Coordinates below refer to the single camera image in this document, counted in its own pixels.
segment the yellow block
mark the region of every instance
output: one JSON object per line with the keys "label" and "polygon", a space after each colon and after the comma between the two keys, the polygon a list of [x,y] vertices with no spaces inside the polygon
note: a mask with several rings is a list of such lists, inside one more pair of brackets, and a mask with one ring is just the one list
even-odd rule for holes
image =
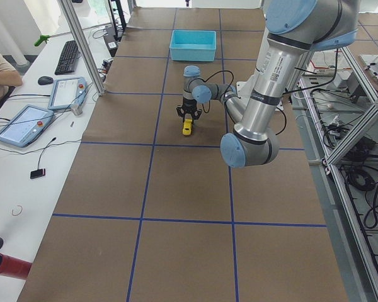
{"label": "yellow block", "polygon": [[192,134],[192,120],[185,118],[185,121],[183,122],[182,134],[183,135]]}

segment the white desk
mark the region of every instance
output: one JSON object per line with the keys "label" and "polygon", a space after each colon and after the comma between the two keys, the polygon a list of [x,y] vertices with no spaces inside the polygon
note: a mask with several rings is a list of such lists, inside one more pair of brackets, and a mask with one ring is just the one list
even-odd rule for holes
{"label": "white desk", "polygon": [[[102,39],[91,37],[94,31],[86,30],[86,37],[90,37],[89,46],[99,68],[104,59],[110,58],[110,54]],[[74,74],[54,75],[62,47],[68,40],[72,40],[71,35],[51,38],[23,76],[23,86],[17,87],[13,94],[50,94],[52,85],[37,84],[40,76],[54,79],[83,76],[89,84],[91,79],[83,58],[79,59]],[[54,137],[57,139],[53,143],[79,140],[94,110],[95,98],[96,91],[92,87],[86,96],[81,116],[64,113],[28,147],[17,148],[0,142],[0,148],[28,152],[43,148]],[[26,104],[47,108],[48,101],[49,98],[10,98],[0,109],[0,117],[12,118]],[[4,239],[0,253],[33,262],[78,147],[79,143],[68,143],[46,149],[40,167],[46,168],[47,175],[34,180],[30,179],[30,171],[37,168],[42,151],[16,155],[0,150],[0,237]],[[20,212],[19,206],[22,206],[21,214],[13,216]],[[0,302],[15,302],[24,283],[23,280],[0,276]]]}

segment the black mouse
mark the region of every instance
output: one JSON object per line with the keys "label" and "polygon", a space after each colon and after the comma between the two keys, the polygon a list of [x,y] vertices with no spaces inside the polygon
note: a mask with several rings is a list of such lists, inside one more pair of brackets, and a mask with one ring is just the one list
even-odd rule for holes
{"label": "black mouse", "polygon": [[44,75],[43,77],[40,77],[38,79],[38,84],[39,85],[47,85],[47,84],[51,84],[53,83],[53,78],[52,77],[48,77],[46,75]]}

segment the black keyboard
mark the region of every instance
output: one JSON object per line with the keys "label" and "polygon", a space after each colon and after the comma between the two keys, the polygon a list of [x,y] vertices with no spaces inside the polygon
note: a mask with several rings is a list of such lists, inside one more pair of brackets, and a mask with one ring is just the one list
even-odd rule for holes
{"label": "black keyboard", "polygon": [[67,41],[63,46],[55,74],[70,74],[74,72],[74,70],[76,69],[78,55],[79,51],[76,41]]}

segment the blue bin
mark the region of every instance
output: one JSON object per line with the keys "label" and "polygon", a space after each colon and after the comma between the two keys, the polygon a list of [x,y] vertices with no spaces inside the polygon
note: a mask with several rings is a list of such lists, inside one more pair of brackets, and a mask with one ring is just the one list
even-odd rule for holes
{"label": "blue bin", "polygon": [[174,30],[169,49],[174,61],[212,62],[216,49],[215,31]]}

